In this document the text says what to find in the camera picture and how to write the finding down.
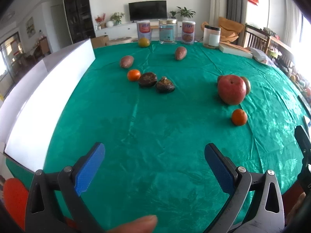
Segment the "person's left hand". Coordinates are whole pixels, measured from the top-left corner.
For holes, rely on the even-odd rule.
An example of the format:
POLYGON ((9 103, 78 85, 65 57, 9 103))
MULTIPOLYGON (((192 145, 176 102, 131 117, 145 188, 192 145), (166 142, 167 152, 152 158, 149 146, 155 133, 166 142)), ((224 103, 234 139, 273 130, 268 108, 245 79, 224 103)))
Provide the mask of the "person's left hand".
POLYGON ((110 229, 110 233, 151 233, 154 231, 158 222, 156 215, 149 215, 138 218, 129 223, 119 225, 110 229))

